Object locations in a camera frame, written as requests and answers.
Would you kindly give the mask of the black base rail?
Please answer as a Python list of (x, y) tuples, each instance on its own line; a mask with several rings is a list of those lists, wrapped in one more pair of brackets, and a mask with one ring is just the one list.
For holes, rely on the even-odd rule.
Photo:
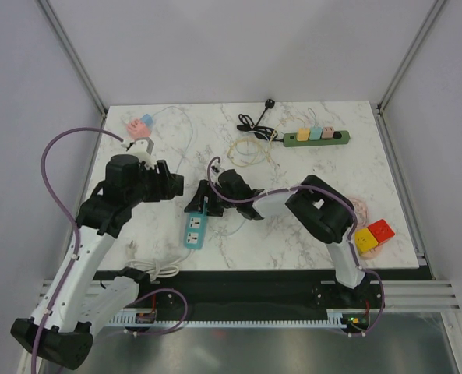
[(160, 323), (322, 319), (328, 309), (372, 311), (384, 303), (375, 276), (351, 290), (332, 270), (183, 270), (155, 282), (137, 276), (134, 285), (120, 306), (152, 307)]

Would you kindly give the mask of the teal power strip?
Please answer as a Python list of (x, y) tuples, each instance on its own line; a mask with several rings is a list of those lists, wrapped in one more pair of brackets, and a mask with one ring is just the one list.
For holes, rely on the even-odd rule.
[(183, 244), (187, 249), (200, 250), (206, 234), (207, 215), (202, 213), (189, 213), (185, 227)]

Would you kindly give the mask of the yellow plug adapter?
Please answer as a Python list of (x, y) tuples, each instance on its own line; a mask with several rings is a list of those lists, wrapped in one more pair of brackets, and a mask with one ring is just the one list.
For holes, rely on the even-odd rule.
[(309, 140), (310, 128), (300, 128), (297, 132), (296, 140), (298, 142), (305, 142)]

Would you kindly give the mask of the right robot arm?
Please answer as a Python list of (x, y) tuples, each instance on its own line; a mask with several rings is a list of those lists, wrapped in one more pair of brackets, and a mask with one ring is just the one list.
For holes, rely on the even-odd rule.
[(298, 185), (266, 191), (251, 187), (234, 169), (211, 166), (184, 212), (222, 217), (226, 209), (236, 210), (248, 221), (292, 214), (326, 246), (340, 285), (340, 301), (353, 307), (365, 299), (366, 275), (351, 240), (357, 226), (354, 205), (321, 178), (308, 175)]

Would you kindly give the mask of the red cube socket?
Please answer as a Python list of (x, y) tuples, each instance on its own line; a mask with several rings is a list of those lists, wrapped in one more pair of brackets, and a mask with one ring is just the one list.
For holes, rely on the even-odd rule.
[(379, 245), (389, 241), (395, 236), (395, 232), (384, 219), (370, 224), (367, 228)]

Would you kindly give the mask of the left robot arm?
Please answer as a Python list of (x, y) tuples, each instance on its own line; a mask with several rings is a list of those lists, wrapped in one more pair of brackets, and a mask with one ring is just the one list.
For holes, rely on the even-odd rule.
[(85, 296), (103, 258), (141, 203), (182, 196), (184, 178), (166, 161), (149, 166), (146, 158), (113, 156), (105, 178), (82, 203), (70, 246), (55, 279), (29, 318), (18, 318), (12, 336), (32, 354), (67, 369), (77, 369), (102, 327), (127, 305), (144, 306), (152, 298), (148, 273), (124, 267), (91, 302)]

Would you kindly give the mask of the teal plug adapter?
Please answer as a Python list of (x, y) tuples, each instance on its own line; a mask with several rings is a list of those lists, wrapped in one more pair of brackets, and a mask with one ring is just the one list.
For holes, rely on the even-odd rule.
[(321, 139), (323, 128), (322, 127), (317, 127), (313, 126), (310, 128), (310, 136), (309, 140), (310, 141), (316, 141)]

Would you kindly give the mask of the pink cube socket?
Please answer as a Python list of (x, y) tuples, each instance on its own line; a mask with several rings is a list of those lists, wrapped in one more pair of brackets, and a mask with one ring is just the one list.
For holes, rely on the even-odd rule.
[(148, 128), (148, 125), (138, 118), (129, 122), (126, 128), (127, 128), (127, 132), (129, 136), (133, 140), (149, 138), (151, 134), (151, 131)]

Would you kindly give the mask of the yellow cube plug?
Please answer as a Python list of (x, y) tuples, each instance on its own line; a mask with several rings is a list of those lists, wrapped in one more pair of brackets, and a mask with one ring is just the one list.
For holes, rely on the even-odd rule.
[(361, 255), (373, 250), (379, 244), (368, 228), (362, 228), (354, 233), (354, 243)]

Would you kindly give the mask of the blue plug adapter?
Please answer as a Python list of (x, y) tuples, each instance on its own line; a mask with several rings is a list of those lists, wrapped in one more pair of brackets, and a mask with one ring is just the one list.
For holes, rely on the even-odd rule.
[(141, 122), (143, 122), (148, 129), (152, 129), (153, 127), (153, 118), (149, 114), (145, 114), (141, 119)]

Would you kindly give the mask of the pink plug adapter on strip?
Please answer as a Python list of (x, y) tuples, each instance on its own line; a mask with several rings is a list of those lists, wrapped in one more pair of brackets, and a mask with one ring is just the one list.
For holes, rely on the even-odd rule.
[(334, 135), (334, 128), (333, 127), (331, 127), (331, 126), (323, 127), (323, 131), (322, 131), (322, 135), (321, 135), (322, 139), (332, 139), (333, 135)]

